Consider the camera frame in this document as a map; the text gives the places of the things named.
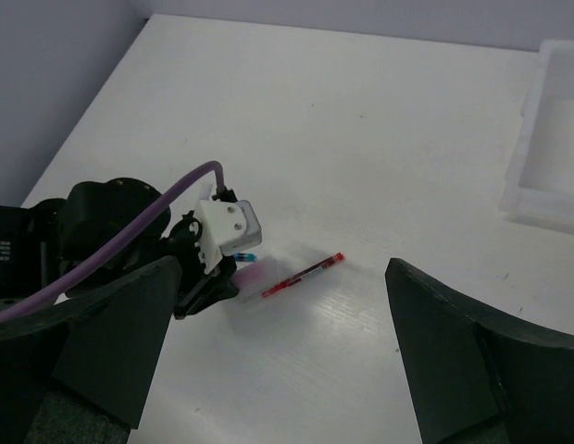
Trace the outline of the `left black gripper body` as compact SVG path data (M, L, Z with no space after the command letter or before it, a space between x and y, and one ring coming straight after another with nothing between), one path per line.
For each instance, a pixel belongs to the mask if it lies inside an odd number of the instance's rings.
M59 204L59 274L79 266L160 196L153 186L131 178L75 185ZM181 275L194 268L204 273L197 245L202 228L193 213L188 211L171 225L171 210L165 208L126 247L66 294L78 296L97 289L164 256L178 260Z

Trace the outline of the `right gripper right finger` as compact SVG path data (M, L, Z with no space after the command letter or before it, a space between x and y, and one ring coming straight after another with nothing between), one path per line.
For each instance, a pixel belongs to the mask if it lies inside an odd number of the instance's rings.
M574 336L394 258L393 325L425 443L574 443Z

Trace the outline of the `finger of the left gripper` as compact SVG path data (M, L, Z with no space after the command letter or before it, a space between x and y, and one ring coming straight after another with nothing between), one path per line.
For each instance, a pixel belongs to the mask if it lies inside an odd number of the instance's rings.
M231 279L236 271L234 261L221 261L209 275L197 268L182 271L174 318L197 315L218 302L235 298L239 290Z

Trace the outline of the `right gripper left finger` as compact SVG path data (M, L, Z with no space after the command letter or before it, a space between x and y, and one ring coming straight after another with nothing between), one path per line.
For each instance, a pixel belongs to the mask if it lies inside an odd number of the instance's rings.
M0 324L0 443L125 443L137 428L181 280L165 257Z

